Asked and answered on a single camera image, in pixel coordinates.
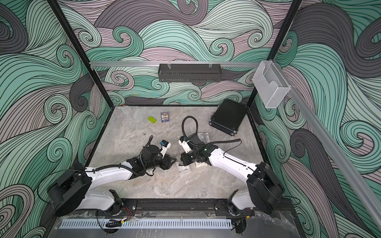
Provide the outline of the white jewelry box base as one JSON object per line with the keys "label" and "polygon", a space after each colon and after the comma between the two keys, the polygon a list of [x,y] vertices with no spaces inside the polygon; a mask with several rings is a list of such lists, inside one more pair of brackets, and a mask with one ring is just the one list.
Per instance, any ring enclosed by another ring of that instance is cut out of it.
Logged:
{"label": "white jewelry box base", "polygon": [[200,168],[200,167],[208,166],[208,164],[206,162],[196,162],[195,166],[197,168]]}

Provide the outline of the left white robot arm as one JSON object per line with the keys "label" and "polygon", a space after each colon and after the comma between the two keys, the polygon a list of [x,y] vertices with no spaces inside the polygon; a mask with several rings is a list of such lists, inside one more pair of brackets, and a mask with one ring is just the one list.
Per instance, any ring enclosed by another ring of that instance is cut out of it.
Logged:
{"label": "left white robot arm", "polygon": [[47,188],[49,203],[54,215],[65,216],[75,210],[98,210],[110,215],[118,215],[124,206],[122,199],[113,189],[97,191],[96,188],[115,181],[127,181],[153,176],[149,170],[168,170],[176,159],[167,154],[171,144],[165,140],[159,146],[150,141],[143,146],[138,156],[119,164],[101,167],[84,167],[74,164],[64,171]]}

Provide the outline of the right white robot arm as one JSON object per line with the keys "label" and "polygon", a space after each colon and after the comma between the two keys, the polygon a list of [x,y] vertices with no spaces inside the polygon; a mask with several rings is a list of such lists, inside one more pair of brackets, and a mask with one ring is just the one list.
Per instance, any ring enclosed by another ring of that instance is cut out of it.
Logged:
{"label": "right white robot arm", "polygon": [[223,169],[247,185],[247,189],[239,192],[235,190],[227,199],[227,207],[233,216],[240,215],[245,209],[256,208],[270,215],[281,201],[284,188],[269,164],[250,163],[228,154],[219,148],[218,144],[235,143],[242,141],[233,139],[227,141],[202,142],[198,137],[198,130],[188,136],[185,132],[185,122],[192,119],[198,128],[198,121],[193,116],[186,116],[181,124],[182,136],[179,144],[184,152],[181,161],[185,166],[192,163],[206,163],[210,166]]}

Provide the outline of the green rectangular block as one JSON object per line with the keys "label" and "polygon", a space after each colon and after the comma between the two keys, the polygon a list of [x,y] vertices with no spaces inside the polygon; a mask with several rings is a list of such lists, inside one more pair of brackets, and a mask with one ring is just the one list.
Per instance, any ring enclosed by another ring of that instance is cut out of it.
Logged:
{"label": "green rectangular block", "polygon": [[147,118],[151,123],[156,123],[157,122],[157,119],[155,119],[154,117],[150,116]]}

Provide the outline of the black aluminium case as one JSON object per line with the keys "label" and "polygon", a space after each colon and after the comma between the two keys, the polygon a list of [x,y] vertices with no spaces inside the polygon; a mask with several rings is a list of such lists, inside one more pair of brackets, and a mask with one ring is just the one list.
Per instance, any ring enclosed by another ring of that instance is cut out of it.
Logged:
{"label": "black aluminium case", "polygon": [[211,116],[209,124],[215,129],[235,136],[248,109],[246,105],[224,99]]}

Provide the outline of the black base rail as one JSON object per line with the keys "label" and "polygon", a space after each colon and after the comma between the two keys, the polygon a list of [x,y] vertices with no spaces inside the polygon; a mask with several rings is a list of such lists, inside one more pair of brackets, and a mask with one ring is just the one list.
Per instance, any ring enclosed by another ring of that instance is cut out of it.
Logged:
{"label": "black base rail", "polygon": [[259,213],[258,208],[246,208],[231,211],[227,199],[123,199],[121,211],[111,215],[109,211],[96,211],[99,216],[107,218],[233,218],[253,217]]}

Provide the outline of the black wall-mounted tray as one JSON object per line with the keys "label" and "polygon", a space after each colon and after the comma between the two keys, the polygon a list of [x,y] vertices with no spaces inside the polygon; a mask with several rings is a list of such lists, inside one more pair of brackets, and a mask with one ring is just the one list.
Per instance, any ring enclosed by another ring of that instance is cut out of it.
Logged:
{"label": "black wall-mounted tray", "polygon": [[219,82],[222,68],[211,63],[162,63],[158,77],[161,82]]}

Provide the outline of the clear acrylic wall holder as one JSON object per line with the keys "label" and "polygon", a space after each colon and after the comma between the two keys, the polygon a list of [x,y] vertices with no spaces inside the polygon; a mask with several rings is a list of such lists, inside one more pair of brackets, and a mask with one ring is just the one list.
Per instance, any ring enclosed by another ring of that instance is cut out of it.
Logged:
{"label": "clear acrylic wall holder", "polygon": [[290,91],[282,68],[272,60],[263,60],[253,76],[253,83],[267,109],[275,109]]}

